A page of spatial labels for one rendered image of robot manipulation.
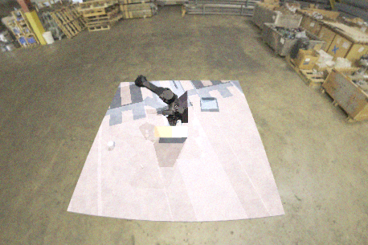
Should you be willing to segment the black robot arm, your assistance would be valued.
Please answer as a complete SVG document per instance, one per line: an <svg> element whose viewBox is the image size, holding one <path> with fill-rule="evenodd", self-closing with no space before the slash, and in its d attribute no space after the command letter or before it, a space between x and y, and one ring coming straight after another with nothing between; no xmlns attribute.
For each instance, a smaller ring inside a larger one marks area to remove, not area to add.
<svg viewBox="0 0 368 245"><path fill-rule="evenodd" d="M147 79L143 75L139 75L134 83L139 88L141 88L141 87L148 88L151 92L153 92L157 96L159 96L159 98L161 100L163 100L163 102L166 103L166 104L178 103L178 106L177 106L177 104L174 106L174 112L177 111L178 113L182 113L182 114L185 115L186 108L180 108L179 107L178 96L176 94L174 94L170 90L170 88L158 87L158 86L154 85L153 83L148 82Z"/></svg>

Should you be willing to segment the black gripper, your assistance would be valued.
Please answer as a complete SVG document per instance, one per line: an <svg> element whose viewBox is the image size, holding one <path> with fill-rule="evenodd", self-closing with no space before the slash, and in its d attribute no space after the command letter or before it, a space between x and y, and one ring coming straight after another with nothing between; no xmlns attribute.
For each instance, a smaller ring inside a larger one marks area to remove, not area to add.
<svg viewBox="0 0 368 245"><path fill-rule="evenodd" d="M166 119L168 120L170 126L175 126L176 123L177 123L177 120L182 118L182 114L178 113L177 111L174 112L174 106L176 104L178 106L178 103L169 103L169 104L167 104L167 106L169 107L169 110L164 110L162 112L163 116L168 115L168 116L166 116Z"/></svg>

